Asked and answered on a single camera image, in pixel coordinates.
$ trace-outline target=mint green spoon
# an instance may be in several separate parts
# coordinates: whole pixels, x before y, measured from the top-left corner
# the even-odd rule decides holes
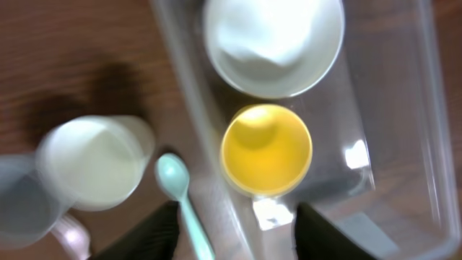
[[[189,172],[183,161],[176,155],[167,153],[156,162],[156,178],[162,190],[181,205],[183,223],[199,260],[215,259],[209,239],[197,219],[188,199]]]

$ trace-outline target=brown table surface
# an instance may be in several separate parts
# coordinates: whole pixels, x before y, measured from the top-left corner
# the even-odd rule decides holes
[[[434,0],[434,8],[462,201],[462,1]],[[192,174],[206,170],[148,1],[1,1],[0,155],[33,151],[44,133],[84,114],[142,116],[157,137],[154,157],[172,147]],[[71,213],[98,252],[166,200],[148,170],[120,206]],[[193,259],[184,235],[177,256]],[[47,235],[22,250],[0,251],[0,259],[66,255]]]

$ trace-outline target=clear plastic tray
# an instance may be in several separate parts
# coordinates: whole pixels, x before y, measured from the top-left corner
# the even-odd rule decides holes
[[[213,69],[202,40],[204,1],[152,3],[212,169],[191,177],[190,196],[218,259],[294,257],[286,224],[298,202],[314,204],[380,258],[456,250],[461,232],[430,1],[344,2],[344,46],[331,71],[306,93],[277,101],[307,124],[314,149],[307,177],[279,198],[245,197],[221,177],[227,123],[243,106],[268,101],[235,91]]]

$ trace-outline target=mug handle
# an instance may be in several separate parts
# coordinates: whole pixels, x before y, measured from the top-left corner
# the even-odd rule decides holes
[[[90,253],[90,234],[71,215],[65,214],[53,226],[51,233],[73,260],[87,260]]]

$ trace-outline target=cup rim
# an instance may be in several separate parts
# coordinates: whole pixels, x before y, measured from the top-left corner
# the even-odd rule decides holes
[[[70,203],[70,207],[84,211],[102,211],[119,205],[121,202],[125,201],[128,197],[130,197],[130,195],[140,184],[144,173],[144,171],[142,170],[141,163],[136,164],[137,174],[134,178],[134,183],[136,185],[131,187],[126,194],[120,195],[117,199],[114,199],[111,202],[94,202],[86,200],[82,201],[79,192],[75,191],[75,189],[73,189],[70,186],[66,186],[63,188],[62,186],[63,184],[65,185],[65,183],[57,183],[57,180],[54,180],[53,177],[50,177],[50,173],[47,173],[48,171],[56,172],[56,169],[50,169],[45,167],[45,165],[50,165],[46,162],[50,162],[52,160],[51,156],[49,155],[50,140],[52,140],[56,136],[56,131],[60,127],[72,121],[91,121],[96,124],[102,124],[105,127],[105,130],[109,131],[117,140],[119,140],[133,157],[141,157],[143,155],[142,148],[139,145],[136,145],[138,143],[136,137],[128,129],[120,125],[117,121],[111,119],[110,116],[80,116],[52,129],[40,142],[38,149],[38,158],[36,160],[36,165],[40,178],[44,180],[45,184],[49,188],[51,188],[52,190],[57,189],[61,195],[65,196],[65,199]]]
[[[221,165],[222,165],[222,168],[223,168],[223,173],[225,174],[225,178],[228,180],[228,182],[230,182],[232,184],[231,185],[232,187],[234,187],[240,193],[242,193],[242,194],[244,194],[246,196],[249,196],[249,195],[252,195],[252,196],[281,196],[281,195],[287,194],[287,193],[291,192],[293,189],[295,189],[295,187],[297,187],[298,184],[300,184],[302,182],[302,180],[308,174],[308,170],[309,170],[309,168],[311,166],[311,161],[313,159],[313,140],[311,139],[310,131],[308,130],[308,127],[306,126],[305,122],[303,122],[303,120],[294,111],[290,110],[289,108],[285,108],[284,106],[275,105],[275,104],[259,104],[259,105],[248,105],[247,107],[248,107],[247,109],[246,109],[246,107],[241,108],[236,113],[236,115],[232,119],[231,123],[227,127],[226,132],[225,132],[225,134],[223,135],[223,138],[222,138],[222,142],[221,142],[220,149],[219,149],[219,157],[220,157],[220,162],[221,162]],[[304,128],[305,133],[307,134],[307,137],[308,137],[308,144],[309,144],[310,153],[308,155],[307,160],[305,161],[304,166],[300,170],[300,172],[288,184],[282,186],[281,188],[276,188],[276,189],[269,190],[269,191],[268,190],[265,190],[265,191],[258,190],[258,189],[251,188],[251,187],[248,187],[248,186],[242,184],[236,177],[234,177],[234,175],[231,174],[231,171],[228,169],[227,164],[225,162],[226,160],[225,160],[224,147],[225,147],[225,141],[226,141],[227,136],[228,136],[228,134],[230,132],[230,129],[234,126],[236,121],[240,118],[240,115],[242,115],[244,112],[247,112],[249,110],[253,110],[255,108],[276,108],[278,110],[287,112],[288,114],[290,114],[293,118],[295,118],[297,120],[297,122],[299,123],[299,125],[301,127]]]

